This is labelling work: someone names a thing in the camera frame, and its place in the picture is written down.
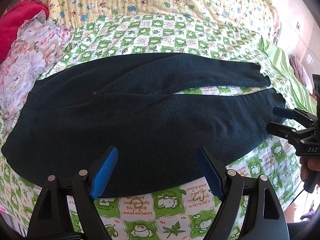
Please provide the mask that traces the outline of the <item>person's right hand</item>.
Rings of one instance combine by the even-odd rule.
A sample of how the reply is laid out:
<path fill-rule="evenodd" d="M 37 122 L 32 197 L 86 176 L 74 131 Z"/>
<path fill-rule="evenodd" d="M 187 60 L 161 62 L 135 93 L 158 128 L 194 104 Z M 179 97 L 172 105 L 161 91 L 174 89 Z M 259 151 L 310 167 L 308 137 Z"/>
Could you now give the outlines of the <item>person's right hand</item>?
<path fill-rule="evenodd" d="M 300 177 L 303 182 L 306 182 L 311 171 L 320 171 L 320 158 L 319 157 L 300 157 Z"/>

